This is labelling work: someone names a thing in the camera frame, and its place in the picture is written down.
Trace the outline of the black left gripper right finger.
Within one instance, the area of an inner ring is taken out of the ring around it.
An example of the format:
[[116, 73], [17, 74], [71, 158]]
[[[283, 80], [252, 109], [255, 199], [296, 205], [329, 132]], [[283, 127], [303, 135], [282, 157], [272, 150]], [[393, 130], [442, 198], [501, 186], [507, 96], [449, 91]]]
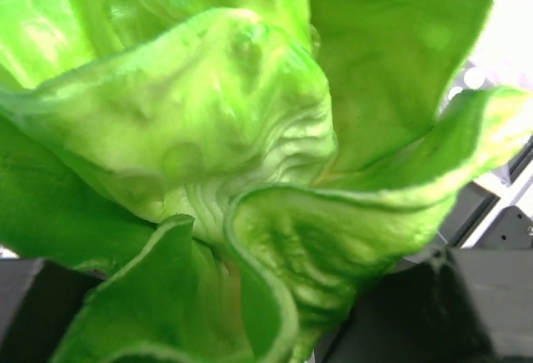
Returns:
[[323, 362], [530, 362], [532, 252], [445, 249], [385, 276]]

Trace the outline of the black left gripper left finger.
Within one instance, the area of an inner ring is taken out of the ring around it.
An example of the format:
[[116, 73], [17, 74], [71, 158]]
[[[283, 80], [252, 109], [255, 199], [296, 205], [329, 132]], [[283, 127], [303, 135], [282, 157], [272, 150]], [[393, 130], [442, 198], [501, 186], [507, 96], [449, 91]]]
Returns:
[[45, 258], [1, 260], [1, 361], [46, 362], [100, 276]]

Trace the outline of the green lettuce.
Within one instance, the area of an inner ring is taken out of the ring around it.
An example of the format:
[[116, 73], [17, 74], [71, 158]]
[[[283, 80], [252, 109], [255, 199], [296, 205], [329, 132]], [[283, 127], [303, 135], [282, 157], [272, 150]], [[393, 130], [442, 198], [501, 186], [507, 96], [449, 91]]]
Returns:
[[443, 103], [495, 0], [1, 0], [1, 242], [106, 280], [54, 362], [303, 362], [532, 132]]

